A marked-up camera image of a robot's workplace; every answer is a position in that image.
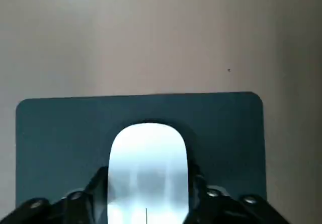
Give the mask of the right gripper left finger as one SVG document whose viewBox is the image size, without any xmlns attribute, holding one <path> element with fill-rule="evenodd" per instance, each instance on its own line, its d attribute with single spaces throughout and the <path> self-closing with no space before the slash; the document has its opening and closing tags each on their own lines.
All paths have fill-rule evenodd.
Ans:
<svg viewBox="0 0 322 224">
<path fill-rule="evenodd" d="M 69 193 L 51 203 L 31 198 L 1 219 L 11 223 L 107 223 L 108 167 L 100 167 L 84 190 Z"/>
</svg>

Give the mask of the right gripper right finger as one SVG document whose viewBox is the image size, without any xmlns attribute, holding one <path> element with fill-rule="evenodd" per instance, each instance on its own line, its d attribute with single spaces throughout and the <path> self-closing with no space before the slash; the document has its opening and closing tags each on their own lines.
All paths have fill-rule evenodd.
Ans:
<svg viewBox="0 0 322 224">
<path fill-rule="evenodd" d="M 207 185 L 200 167 L 188 161 L 189 189 L 193 207 L 187 223 L 289 223 L 268 201 L 254 194 L 238 199 Z"/>
</svg>

